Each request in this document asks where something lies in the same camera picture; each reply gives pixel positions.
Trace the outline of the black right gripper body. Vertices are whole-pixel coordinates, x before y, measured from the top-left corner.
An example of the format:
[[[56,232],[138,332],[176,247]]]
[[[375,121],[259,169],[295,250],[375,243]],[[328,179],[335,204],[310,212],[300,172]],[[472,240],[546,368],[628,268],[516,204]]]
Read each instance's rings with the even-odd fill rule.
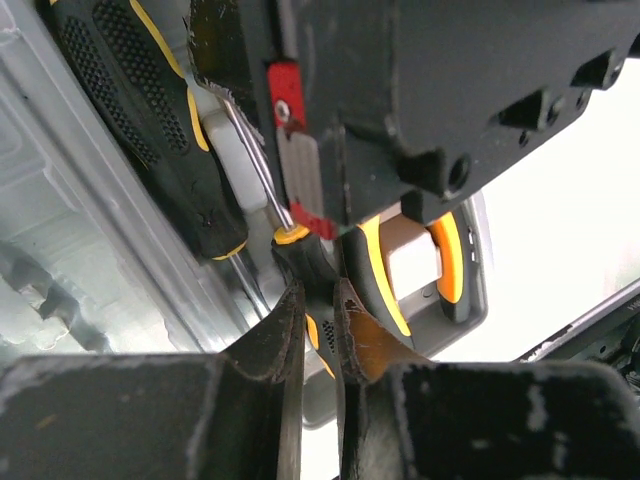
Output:
[[[276,187],[339,235],[429,222],[567,128],[639,54],[635,1],[253,1],[249,65]]]

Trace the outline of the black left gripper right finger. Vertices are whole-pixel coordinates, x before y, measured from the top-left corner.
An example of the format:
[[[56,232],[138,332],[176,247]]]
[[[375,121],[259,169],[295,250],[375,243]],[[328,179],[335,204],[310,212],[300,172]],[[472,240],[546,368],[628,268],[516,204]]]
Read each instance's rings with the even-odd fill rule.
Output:
[[[635,479],[639,410],[595,362],[433,362],[334,290],[344,479]]]

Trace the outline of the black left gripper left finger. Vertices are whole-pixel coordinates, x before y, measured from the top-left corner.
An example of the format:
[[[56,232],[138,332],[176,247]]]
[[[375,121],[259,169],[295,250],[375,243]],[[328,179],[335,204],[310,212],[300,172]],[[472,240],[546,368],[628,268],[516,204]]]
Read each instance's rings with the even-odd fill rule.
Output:
[[[24,357],[1,376],[5,479],[296,479],[305,298],[218,353]]]

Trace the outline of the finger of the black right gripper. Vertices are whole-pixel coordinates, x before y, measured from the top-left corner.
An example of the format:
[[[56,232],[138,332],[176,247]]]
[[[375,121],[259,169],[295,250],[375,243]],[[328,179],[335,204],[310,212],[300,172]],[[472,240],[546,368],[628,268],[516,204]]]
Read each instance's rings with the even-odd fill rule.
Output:
[[[187,32],[197,84],[236,107],[259,143],[264,144],[238,3],[192,0]]]

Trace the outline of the phillips screwdriver black yellow handle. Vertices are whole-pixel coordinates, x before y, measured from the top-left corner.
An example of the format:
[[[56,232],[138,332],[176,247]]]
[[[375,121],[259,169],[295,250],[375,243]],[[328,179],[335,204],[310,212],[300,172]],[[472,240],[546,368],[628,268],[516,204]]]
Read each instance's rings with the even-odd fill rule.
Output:
[[[192,253],[228,261],[259,317],[269,306],[241,257],[249,229],[195,96],[138,1],[51,1],[65,57],[147,191]]]

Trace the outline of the orange black handled pliers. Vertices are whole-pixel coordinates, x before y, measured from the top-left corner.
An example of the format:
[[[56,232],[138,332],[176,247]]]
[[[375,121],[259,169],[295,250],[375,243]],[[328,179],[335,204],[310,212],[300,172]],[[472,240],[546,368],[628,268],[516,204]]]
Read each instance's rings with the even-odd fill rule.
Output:
[[[470,319],[473,242],[462,212],[428,225],[402,214],[378,215],[344,234],[341,249],[344,275],[359,300],[405,345],[415,342],[400,302],[429,284],[446,320]]]

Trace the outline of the flathead screwdriver black yellow handle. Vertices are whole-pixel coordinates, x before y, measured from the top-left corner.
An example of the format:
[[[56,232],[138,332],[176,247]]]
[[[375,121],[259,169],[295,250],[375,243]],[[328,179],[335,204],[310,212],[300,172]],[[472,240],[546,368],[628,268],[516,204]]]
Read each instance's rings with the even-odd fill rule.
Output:
[[[290,277],[304,287],[307,335],[325,370],[334,376],[338,370],[334,345],[333,291],[337,273],[325,253],[322,242],[311,231],[296,224],[275,194],[266,155],[238,108],[220,99],[266,193],[280,226],[271,241],[274,259]]]

